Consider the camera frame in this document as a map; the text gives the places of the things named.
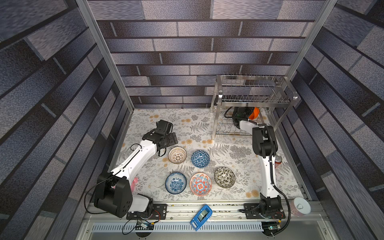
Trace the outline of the blue dotted pattern bowl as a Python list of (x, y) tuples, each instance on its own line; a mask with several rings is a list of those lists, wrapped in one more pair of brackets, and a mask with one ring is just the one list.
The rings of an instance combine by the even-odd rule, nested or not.
[(197, 168), (205, 168), (210, 163), (210, 155), (204, 150), (197, 150), (192, 153), (191, 162)]

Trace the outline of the blue handheld meter device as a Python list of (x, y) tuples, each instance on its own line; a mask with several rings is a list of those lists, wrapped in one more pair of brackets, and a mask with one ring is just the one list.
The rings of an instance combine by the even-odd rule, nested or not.
[(190, 221), (192, 228), (195, 231), (198, 231), (208, 221), (212, 214), (212, 209), (208, 205), (203, 205)]

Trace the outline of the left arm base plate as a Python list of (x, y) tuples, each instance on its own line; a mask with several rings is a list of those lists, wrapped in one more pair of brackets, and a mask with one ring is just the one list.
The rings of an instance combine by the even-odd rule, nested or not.
[(167, 217), (167, 204), (149, 204), (144, 212), (128, 212), (127, 220), (165, 220)]

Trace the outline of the black white floral bowl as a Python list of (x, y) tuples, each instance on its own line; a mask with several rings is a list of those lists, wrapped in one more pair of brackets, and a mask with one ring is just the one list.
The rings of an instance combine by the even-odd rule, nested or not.
[(231, 188), (236, 182), (234, 172), (227, 167), (219, 167), (214, 173), (216, 184), (224, 189)]

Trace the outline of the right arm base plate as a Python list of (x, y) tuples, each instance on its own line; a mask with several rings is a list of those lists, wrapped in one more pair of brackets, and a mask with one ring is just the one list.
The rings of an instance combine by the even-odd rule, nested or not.
[(286, 218), (283, 209), (272, 209), (264, 204), (245, 203), (244, 208), (240, 209), (239, 212), (245, 214), (248, 220), (282, 220)]

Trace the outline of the steel two-tier dish rack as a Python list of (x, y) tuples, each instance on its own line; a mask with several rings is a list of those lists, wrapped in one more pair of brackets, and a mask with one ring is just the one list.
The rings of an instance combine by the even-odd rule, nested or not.
[(217, 75), (210, 112), (215, 114), (212, 139), (217, 135), (247, 135), (233, 125), (225, 111), (235, 108), (264, 109), (272, 114), (275, 109), (284, 110), (278, 120), (271, 125), (276, 131), (289, 111), (298, 102), (299, 94), (287, 77), (252, 75)]

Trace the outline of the red blue floral bowl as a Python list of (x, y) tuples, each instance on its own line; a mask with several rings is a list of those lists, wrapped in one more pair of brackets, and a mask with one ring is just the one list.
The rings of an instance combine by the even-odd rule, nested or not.
[(196, 173), (190, 179), (190, 190), (199, 197), (206, 196), (212, 190), (212, 181), (204, 173)]

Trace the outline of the white lattice pattern bowl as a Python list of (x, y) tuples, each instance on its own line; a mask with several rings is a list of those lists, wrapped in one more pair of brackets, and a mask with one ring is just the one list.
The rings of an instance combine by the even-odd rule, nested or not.
[(182, 147), (174, 147), (168, 154), (168, 159), (173, 164), (181, 164), (187, 158), (187, 151)]

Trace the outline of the aluminium rail frame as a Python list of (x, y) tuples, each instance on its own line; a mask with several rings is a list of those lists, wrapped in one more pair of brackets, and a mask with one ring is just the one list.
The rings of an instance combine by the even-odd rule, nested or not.
[(281, 222), (241, 213), (255, 201), (157, 202), (162, 217), (128, 220), (102, 214), (90, 205), (77, 240), (337, 240), (323, 206), (310, 202), (311, 211)]

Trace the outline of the floral table mat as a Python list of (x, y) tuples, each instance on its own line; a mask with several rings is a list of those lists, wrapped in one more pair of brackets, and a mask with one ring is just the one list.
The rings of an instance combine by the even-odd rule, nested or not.
[[(252, 138), (230, 135), (213, 138), (214, 118), (209, 109), (136, 110), (119, 155), (119, 163), (131, 154), (143, 135), (154, 129), (159, 120), (174, 125), (178, 146), (187, 151), (188, 157), (183, 163), (174, 164), (168, 158), (168, 151), (156, 154), (138, 172), (134, 192), (165, 202), (258, 201), (262, 190), (262, 167), (254, 154)], [(204, 150), (210, 155), (210, 162), (204, 168), (197, 168), (191, 162), (190, 156), (197, 150)], [(187, 179), (204, 173), (213, 179), (220, 167), (227, 167), (234, 172), (236, 181), (231, 188), (224, 189), (213, 184), (212, 190), (205, 196), (195, 195), (190, 187), (178, 195), (166, 190), (165, 181), (170, 173), (180, 172)]]

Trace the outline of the red soda can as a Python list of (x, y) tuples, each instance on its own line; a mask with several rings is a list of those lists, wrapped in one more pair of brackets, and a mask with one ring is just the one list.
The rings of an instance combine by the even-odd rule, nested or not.
[(276, 164), (276, 165), (281, 164), (282, 161), (283, 161), (282, 156), (280, 156), (280, 155), (276, 155), (276, 156), (275, 156), (275, 164)]

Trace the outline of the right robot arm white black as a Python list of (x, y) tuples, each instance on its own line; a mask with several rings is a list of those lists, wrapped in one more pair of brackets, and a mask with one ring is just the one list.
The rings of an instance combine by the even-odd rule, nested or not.
[(276, 184), (275, 161), (278, 144), (274, 128), (270, 125), (257, 123), (250, 117), (255, 108), (234, 107), (230, 118), (236, 128), (252, 136), (252, 149), (261, 165), (262, 189), (258, 211), (265, 219), (285, 218), (282, 199), (286, 195)]

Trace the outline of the orange bowl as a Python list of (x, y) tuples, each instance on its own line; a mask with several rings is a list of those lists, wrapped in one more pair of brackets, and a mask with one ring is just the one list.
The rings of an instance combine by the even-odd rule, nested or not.
[(255, 107), (254, 110), (252, 111), (251, 115), (249, 116), (249, 120), (257, 119), (259, 114), (260, 114), (260, 109)]

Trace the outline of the blue floral rim bowl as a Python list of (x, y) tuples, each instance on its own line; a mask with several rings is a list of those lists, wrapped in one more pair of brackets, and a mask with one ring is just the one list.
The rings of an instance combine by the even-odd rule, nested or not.
[(184, 174), (174, 172), (168, 175), (165, 181), (165, 188), (168, 193), (178, 195), (182, 193), (187, 186), (187, 178)]

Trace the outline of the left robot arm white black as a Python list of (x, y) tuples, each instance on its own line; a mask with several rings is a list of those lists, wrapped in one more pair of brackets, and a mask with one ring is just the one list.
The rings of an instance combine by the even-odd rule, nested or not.
[(100, 174), (95, 186), (94, 206), (118, 218), (134, 213), (139, 218), (153, 214), (153, 199), (133, 194), (131, 185), (145, 163), (161, 150), (178, 143), (173, 124), (164, 120), (147, 132), (128, 158), (109, 173)]

